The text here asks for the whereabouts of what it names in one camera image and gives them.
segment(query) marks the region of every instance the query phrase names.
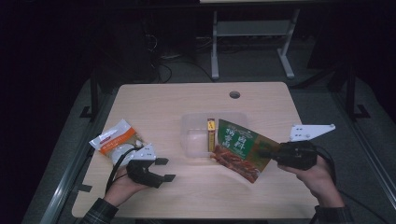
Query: left hand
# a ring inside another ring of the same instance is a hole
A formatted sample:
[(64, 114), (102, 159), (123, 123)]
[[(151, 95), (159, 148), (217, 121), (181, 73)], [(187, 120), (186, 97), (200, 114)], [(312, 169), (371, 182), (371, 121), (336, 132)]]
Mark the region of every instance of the left hand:
[(116, 207), (125, 203), (138, 191), (149, 189), (149, 186), (137, 184), (129, 178), (126, 167), (122, 167), (117, 171), (115, 179), (116, 181), (111, 185), (103, 199)]

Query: dark background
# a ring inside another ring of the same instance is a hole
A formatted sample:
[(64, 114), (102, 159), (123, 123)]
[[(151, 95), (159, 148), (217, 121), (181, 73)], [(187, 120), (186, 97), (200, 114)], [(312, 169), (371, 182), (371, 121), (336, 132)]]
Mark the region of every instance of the dark background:
[[(210, 32), (205, 28), (211, 27), (210, 13), (197, 13), (195, 17), (179, 11), (165, 21), (158, 13), (152, 27), (141, 25), (145, 13), (120, 16), (90, 10), (102, 3), (62, 0), (0, 3), (1, 190), (5, 195), (1, 211), (5, 223), (22, 221), (70, 108), (94, 69), (102, 71), (99, 84), (105, 91), (126, 82), (150, 82), (155, 76), (150, 64), (156, 59), (142, 51), (146, 48), (142, 38), (145, 29), (163, 37), (162, 48), (175, 47), (190, 53), (195, 36)], [(326, 68), (340, 57), (352, 55), (357, 76), (372, 87), (393, 120), (396, 120), (395, 10), (391, 1), (307, 8), (301, 13), (295, 33), (318, 39), (312, 67)], [(208, 22), (208, 26), (197, 25), (196, 20)], [(130, 32), (128, 35), (135, 42), (126, 43), (123, 32)], [(104, 50), (122, 64), (114, 64)], [(140, 54), (134, 63), (122, 62), (136, 52)]]

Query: sleeve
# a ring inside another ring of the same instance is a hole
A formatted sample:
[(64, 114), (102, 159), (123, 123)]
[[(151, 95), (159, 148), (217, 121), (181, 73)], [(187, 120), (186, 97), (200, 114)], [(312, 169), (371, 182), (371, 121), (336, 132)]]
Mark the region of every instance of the sleeve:
[(82, 224), (107, 224), (116, 215), (119, 209), (111, 203), (98, 198), (91, 207), (90, 211), (85, 214), (80, 223)]
[(320, 224), (353, 224), (355, 223), (349, 207), (323, 208), (316, 206), (318, 221)]

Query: right hand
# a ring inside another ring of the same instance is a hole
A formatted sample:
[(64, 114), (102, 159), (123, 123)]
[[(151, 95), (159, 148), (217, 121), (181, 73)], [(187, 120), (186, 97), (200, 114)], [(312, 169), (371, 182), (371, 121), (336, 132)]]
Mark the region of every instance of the right hand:
[(332, 182), (332, 171), (327, 162), (318, 156), (317, 164), (309, 170), (299, 170), (278, 165), (284, 171), (296, 174), (297, 178), (311, 190), (321, 207), (344, 207), (344, 201)]

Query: orange label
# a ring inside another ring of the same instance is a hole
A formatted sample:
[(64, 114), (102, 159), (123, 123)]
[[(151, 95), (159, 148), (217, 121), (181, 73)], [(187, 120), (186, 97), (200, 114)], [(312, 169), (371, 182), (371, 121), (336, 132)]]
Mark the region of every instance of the orange label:
[(134, 135), (135, 133), (136, 133), (136, 131), (133, 128), (128, 129), (128, 131), (126, 131), (126, 133), (124, 133), (124, 134), (110, 140), (108, 143), (104, 144), (100, 148), (100, 152), (102, 152), (103, 154), (106, 155), (107, 152), (109, 152), (111, 149), (118, 146), (119, 144), (126, 142), (126, 140), (128, 140), (130, 137), (132, 137), (132, 135)]

